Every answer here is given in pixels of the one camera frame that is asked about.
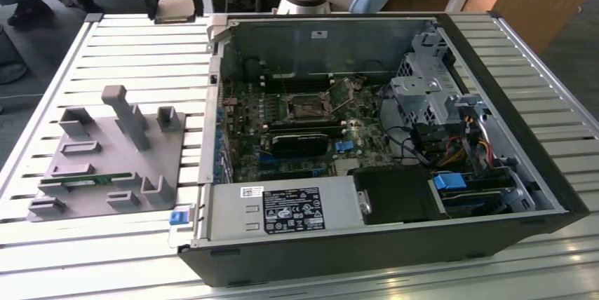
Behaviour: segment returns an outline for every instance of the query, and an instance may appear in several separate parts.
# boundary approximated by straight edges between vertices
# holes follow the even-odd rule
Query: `slotted metal table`
[[[494,257],[222,289],[205,285],[178,258],[175,247],[193,232],[170,230],[169,211],[30,223],[27,206],[63,133],[56,120],[66,107],[113,115],[101,100],[111,84],[127,87],[127,100],[145,114],[165,105],[187,114],[178,204],[197,201],[209,19],[157,27],[146,15],[106,15],[85,23],[0,173],[0,298],[599,297],[598,122],[501,18],[451,16],[579,192],[589,217]]]

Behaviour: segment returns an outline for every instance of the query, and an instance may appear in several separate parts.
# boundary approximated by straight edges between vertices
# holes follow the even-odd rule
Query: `blue tab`
[[[185,225],[190,223],[190,212],[189,211],[174,211],[171,212],[171,218],[169,220],[171,225]]]
[[[462,174],[458,172],[445,172],[441,173],[434,179],[433,182],[438,187],[438,190],[445,189],[465,189],[466,182],[462,177]]]
[[[354,149],[354,141],[335,142],[335,151],[345,152]]]
[[[345,150],[345,151],[351,151],[353,149],[354,149],[354,141],[353,141],[353,140],[346,141],[346,142],[343,143],[343,150]]]

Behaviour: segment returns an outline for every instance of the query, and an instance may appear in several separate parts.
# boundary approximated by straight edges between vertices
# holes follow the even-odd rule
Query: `motherboard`
[[[377,113],[381,88],[359,75],[230,80],[223,104],[234,181],[343,176],[393,164]]]

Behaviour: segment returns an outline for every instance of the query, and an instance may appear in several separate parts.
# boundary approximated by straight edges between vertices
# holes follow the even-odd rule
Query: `green circuit board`
[[[331,177],[346,175],[353,168],[394,163],[375,113],[381,86],[357,86],[357,77],[335,77],[335,83],[329,93],[267,94],[258,84],[242,82],[226,87],[235,182],[299,178],[295,175]],[[323,107],[333,113],[325,114]],[[267,125],[331,120],[343,121],[345,132],[329,140],[325,155],[275,159],[265,150],[271,138]],[[335,144],[347,141],[353,149],[338,151]]]

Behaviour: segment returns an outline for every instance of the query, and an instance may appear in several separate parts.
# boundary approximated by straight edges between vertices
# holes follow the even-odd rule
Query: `power supply label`
[[[265,191],[262,201],[269,235],[325,229],[319,188]]]

